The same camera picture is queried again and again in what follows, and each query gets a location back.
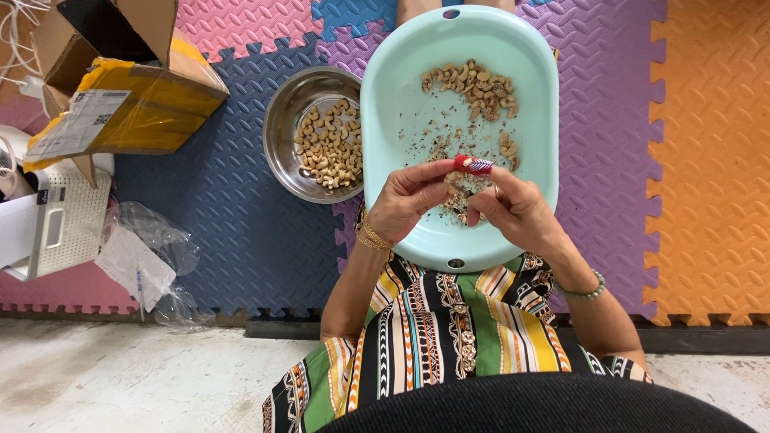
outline concrete floor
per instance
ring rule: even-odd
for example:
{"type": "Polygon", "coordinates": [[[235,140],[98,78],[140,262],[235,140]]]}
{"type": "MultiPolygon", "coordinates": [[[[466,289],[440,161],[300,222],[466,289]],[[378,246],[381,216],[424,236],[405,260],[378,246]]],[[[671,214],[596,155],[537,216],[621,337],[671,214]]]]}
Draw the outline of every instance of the concrete floor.
{"type": "MultiPolygon", "coordinates": [[[[312,341],[237,328],[0,319],[3,431],[259,431],[261,404],[312,341]]],[[[770,431],[770,357],[651,355],[660,385],[770,431]]]]}

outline orange foam mat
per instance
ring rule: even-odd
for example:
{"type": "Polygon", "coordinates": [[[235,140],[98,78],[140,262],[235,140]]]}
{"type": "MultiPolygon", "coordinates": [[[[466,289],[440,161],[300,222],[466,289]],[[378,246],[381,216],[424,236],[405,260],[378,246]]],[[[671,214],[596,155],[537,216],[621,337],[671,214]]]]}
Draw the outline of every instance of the orange foam mat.
{"type": "Polygon", "coordinates": [[[661,234],[652,321],[689,325],[718,320],[749,325],[770,317],[770,2],[668,0],[666,22],[652,40],[666,39],[665,102],[652,103],[665,140],[650,142],[663,180],[648,195],[662,197],[661,217],[647,231],[661,234]]]}

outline woman's left hand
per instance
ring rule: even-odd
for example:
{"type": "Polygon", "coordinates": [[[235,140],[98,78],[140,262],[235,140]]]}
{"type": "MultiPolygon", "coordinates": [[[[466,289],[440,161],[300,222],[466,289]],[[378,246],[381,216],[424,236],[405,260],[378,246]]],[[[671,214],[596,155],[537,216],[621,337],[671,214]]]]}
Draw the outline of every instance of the woman's left hand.
{"type": "Polygon", "coordinates": [[[453,168],[452,159],[440,159],[392,172],[367,217],[374,233],[390,243],[407,237],[424,213],[449,198],[444,175],[453,168]]]}

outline black fabric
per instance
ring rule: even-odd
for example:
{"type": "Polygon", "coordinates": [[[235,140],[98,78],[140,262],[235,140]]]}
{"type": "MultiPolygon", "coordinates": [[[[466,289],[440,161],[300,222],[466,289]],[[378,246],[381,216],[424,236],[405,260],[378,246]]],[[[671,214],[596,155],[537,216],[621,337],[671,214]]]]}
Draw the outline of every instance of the black fabric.
{"type": "Polygon", "coordinates": [[[754,431],[708,403],[657,385],[592,374],[519,373],[408,391],[320,431],[754,431]]]}

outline basin handle hole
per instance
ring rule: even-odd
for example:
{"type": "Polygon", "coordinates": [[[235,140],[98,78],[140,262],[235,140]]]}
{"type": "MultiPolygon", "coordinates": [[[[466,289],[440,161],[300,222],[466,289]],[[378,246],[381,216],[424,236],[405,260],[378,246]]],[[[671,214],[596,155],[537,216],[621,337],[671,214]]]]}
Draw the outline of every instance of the basin handle hole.
{"type": "Polygon", "coordinates": [[[460,16],[460,11],[458,11],[457,9],[450,9],[444,12],[443,14],[441,14],[441,16],[443,16],[446,19],[455,19],[458,16],[460,16]]]}
{"type": "Polygon", "coordinates": [[[447,262],[447,266],[452,269],[462,269],[465,266],[465,262],[461,259],[452,259],[447,262]]]}

